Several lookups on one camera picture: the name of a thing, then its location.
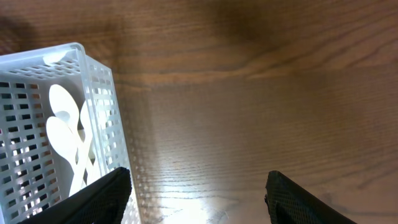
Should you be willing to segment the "white spoon diagonal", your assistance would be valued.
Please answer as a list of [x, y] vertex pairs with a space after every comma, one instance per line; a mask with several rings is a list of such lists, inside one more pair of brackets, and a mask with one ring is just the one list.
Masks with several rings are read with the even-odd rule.
[[[60, 85], [52, 85], [49, 90], [49, 102], [50, 107], [54, 113], [53, 116], [60, 118], [62, 121], [64, 121], [70, 128], [71, 132], [73, 134], [78, 133], [81, 140], [83, 141], [85, 138], [85, 134], [83, 126], [80, 122], [81, 108], [79, 109], [77, 107], [76, 102], [71, 94], [69, 94], [69, 92]], [[87, 182], [87, 171], [85, 171], [83, 178]]]

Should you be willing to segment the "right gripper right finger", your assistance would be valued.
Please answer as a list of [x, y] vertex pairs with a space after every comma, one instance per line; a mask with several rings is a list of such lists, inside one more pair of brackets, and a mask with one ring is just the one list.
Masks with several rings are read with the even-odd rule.
[[277, 170], [269, 172], [266, 190], [272, 224], [355, 224]]

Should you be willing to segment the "white spoon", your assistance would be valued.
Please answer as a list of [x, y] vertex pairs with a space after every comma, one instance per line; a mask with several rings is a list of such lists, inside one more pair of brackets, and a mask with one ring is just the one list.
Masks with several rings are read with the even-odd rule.
[[71, 165], [73, 178], [69, 196], [72, 196], [81, 190], [83, 182], [83, 174], [86, 167], [84, 144], [78, 134], [73, 134], [68, 125], [55, 116], [47, 119], [46, 132], [56, 153]]

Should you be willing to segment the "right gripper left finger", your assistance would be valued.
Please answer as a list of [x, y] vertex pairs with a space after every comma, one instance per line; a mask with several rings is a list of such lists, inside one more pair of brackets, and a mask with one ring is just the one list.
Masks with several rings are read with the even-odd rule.
[[130, 171], [118, 167], [22, 224], [121, 223], [132, 191]]

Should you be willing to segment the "white spoon horizontal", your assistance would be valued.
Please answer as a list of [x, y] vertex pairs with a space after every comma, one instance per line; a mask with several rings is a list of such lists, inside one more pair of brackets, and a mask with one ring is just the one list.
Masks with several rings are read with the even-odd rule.
[[93, 182], [93, 178], [96, 177], [93, 164], [91, 163], [89, 153], [91, 148], [91, 142], [93, 139], [90, 113], [88, 110], [88, 102], [85, 101], [80, 111], [80, 122], [83, 126], [85, 138], [82, 141], [79, 134], [73, 134], [73, 143], [77, 147], [78, 153], [78, 163], [73, 166], [73, 179], [70, 187], [69, 196], [79, 192], [81, 190], [81, 185], [84, 181], [84, 173], [87, 171], [87, 183], [86, 186]]

